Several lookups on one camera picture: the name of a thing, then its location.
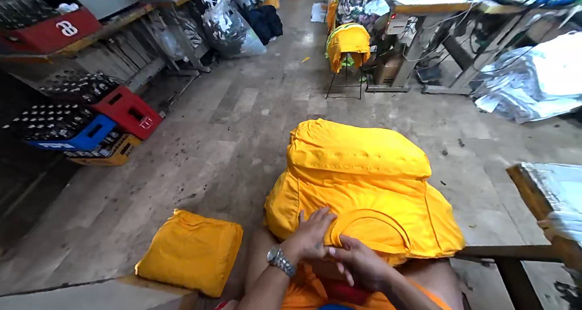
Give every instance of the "plastic crate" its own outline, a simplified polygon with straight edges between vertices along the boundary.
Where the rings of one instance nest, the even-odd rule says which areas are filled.
[[[98,114],[75,137],[63,140],[27,140],[26,143],[44,150],[90,151],[97,147],[115,125],[115,121]]]
[[[119,128],[146,140],[162,122],[162,117],[125,86],[111,91],[97,104],[89,105],[117,122]]]
[[[101,27],[89,10],[80,8],[29,27],[3,30],[0,34],[4,38],[0,38],[0,42],[13,52],[48,54],[97,32]]]
[[[111,149],[111,155],[106,158],[70,157],[69,160],[83,165],[124,165],[133,149],[141,143],[136,136],[123,134]]]

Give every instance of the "stained floor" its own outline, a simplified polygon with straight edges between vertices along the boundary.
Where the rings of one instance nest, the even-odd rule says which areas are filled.
[[[322,0],[283,0],[284,35],[264,55],[222,61],[196,79],[127,165],[81,169],[0,264],[0,294],[131,273],[174,208],[237,222],[246,232],[225,289],[240,296],[249,232],[283,171],[289,131],[324,118],[394,129],[422,148],[431,184],[453,205],[469,245],[546,244],[505,168],[520,161],[582,164],[582,130],[555,118],[517,125],[480,113],[466,97],[364,93],[325,99],[331,81],[326,28],[310,23]],[[166,88],[164,84],[152,87]],[[357,97],[357,89],[334,90]],[[511,309],[493,267],[455,261],[473,309]],[[548,309],[564,308],[560,268],[528,263]],[[200,308],[218,300],[203,299]]]

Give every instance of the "yellow crate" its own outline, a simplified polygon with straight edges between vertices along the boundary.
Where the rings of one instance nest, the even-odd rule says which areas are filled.
[[[84,165],[123,165],[129,160],[133,148],[142,141],[131,134],[123,134],[112,148],[112,153],[106,158],[69,158],[69,160]]]

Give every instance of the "wrist watch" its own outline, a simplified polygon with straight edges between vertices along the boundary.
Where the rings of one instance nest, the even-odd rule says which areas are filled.
[[[277,267],[283,270],[284,273],[289,277],[295,276],[295,266],[285,258],[283,250],[281,250],[281,245],[275,245],[269,253],[266,255],[266,260],[269,261],[269,265]]]

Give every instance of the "yellow fabric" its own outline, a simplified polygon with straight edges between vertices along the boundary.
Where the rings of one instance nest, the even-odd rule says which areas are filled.
[[[219,297],[242,238],[238,224],[176,209],[135,265],[135,274]]]
[[[358,68],[370,58],[370,35],[361,24],[342,24],[328,36],[325,47],[332,72],[342,68],[342,53],[350,53]]]
[[[274,8],[280,7],[279,0],[265,0],[263,5],[273,5]]]
[[[335,29],[335,12],[338,10],[338,2],[335,0],[328,5],[327,17],[325,18],[328,24],[328,34]]]
[[[338,215],[325,235],[363,241],[391,265],[452,256],[464,247],[452,208],[426,179],[425,153],[388,129],[308,120],[291,131],[287,168],[266,198],[266,224],[286,239],[297,216],[329,206]]]

